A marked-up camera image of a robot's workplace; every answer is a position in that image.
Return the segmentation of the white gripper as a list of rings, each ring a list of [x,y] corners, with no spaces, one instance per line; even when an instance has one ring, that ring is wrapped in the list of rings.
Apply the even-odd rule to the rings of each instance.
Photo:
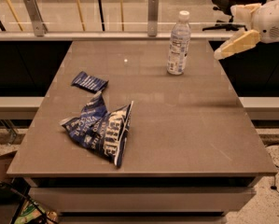
[[[263,43],[279,42],[279,0],[263,6],[260,3],[230,7],[236,22],[242,22],[250,31],[237,31],[214,52],[217,60],[252,49],[261,40]]]

